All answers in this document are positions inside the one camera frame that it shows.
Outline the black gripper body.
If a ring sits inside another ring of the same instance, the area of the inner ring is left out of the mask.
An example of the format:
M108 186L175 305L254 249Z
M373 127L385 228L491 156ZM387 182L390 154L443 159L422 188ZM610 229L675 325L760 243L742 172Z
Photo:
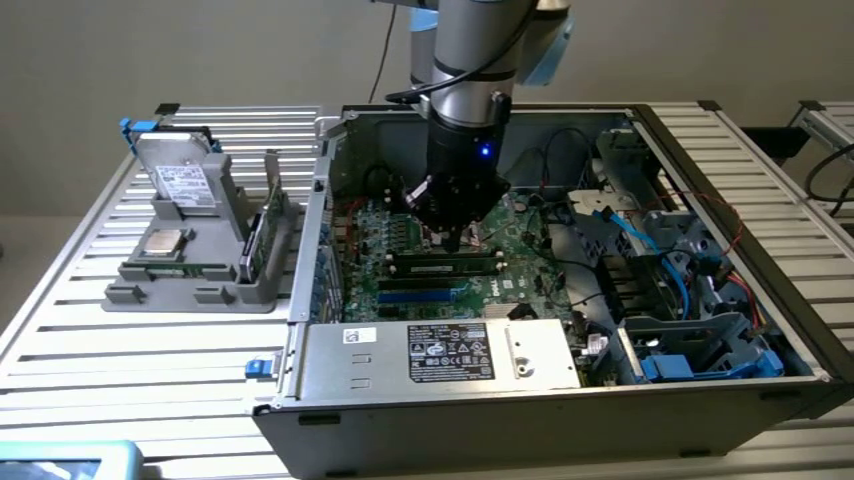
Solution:
M510 189L498 173L505 126L466 127L429 117L426 172L405 201L427 228L449 235L491 212Z

